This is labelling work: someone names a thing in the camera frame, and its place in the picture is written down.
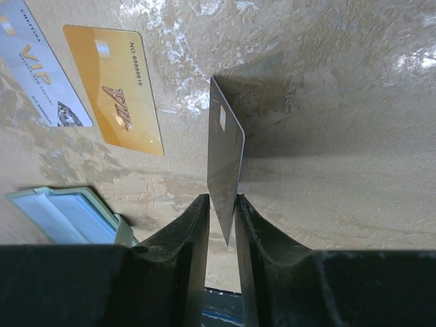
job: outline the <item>stained surface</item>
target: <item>stained surface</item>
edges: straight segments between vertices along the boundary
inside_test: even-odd
[[[163,158],[50,129],[0,63],[0,192],[92,185],[140,240],[206,189],[208,79],[247,126],[243,191],[316,249],[435,248],[434,1],[28,0],[93,120],[65,24],[141,33]],[[44,242],[1,201],[0,242]],[[206,284],[238,290],[211,217]]]

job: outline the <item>gold card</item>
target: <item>gold card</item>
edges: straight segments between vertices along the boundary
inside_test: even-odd
[[[139,33],[72,25],[63,32],[105,142],[164,155]]]

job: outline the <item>white vip card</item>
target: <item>white vip card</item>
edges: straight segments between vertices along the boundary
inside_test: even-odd
[[[0,57],[49,126],[93,125],[23,0],[0,3],[0,45]]]

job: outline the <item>credit card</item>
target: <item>credit card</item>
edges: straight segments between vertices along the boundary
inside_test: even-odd
[[[93,125],[23,0],[0,3],[0,44],[0,57],[47,125]]]
[[[207,186],[227,244],[232,231],[244,145],[244,130],[212,77]]]
[[[164,155],[139,33],[72,25],[63,32],[105,142]]]

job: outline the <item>gold vip lettering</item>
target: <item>gold vip lettering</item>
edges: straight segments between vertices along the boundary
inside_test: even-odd
[[[33,56],[32,54],[29,53],[30,49],[31,49],[30,44],[27,44],[26,48],[22,51],[22,55],[30,60],[34,60],[34,61],[39,62],[39,59],[36,56]],[[40,63],[36,63],[35,65],[31,65],[30,67],[33,70],[44,68]],[[48,74],[46,72],[36,73],[36,76],[42,78],[42,80],[46,84],[50,84],[52,82],[50,77],[48,76]]]
[[[129,131],[129,128],[131,127],[131,119],[123,90],[114,90],[110,87],[103,87],[103,91],[109,94],[109,96],[115,101],[116,115],[123,120],[126,131]]]

